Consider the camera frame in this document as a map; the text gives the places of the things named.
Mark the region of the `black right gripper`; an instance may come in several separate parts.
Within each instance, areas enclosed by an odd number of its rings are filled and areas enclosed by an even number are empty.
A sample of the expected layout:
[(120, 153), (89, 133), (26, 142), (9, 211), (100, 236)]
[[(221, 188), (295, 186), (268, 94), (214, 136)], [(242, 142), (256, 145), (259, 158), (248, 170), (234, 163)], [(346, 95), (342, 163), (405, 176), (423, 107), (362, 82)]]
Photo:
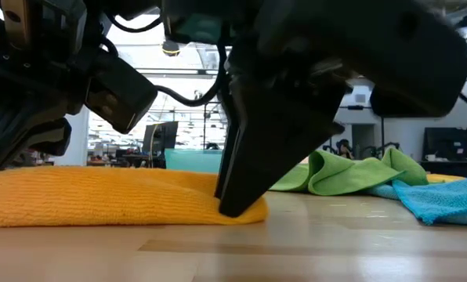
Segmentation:
[(421, 14), (415, 1), (264, 1), (227, 70), (263, 82), (414, 82)]

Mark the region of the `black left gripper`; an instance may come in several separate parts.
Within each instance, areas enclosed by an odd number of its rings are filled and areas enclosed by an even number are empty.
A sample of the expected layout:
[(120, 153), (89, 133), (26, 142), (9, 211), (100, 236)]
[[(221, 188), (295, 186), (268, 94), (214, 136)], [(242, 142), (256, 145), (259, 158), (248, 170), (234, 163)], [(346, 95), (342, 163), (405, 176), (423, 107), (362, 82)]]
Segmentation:
[(66, 114), (114, 117), (112, 1), (0, 0), (0, 170), (24, 150), (66, 153)]

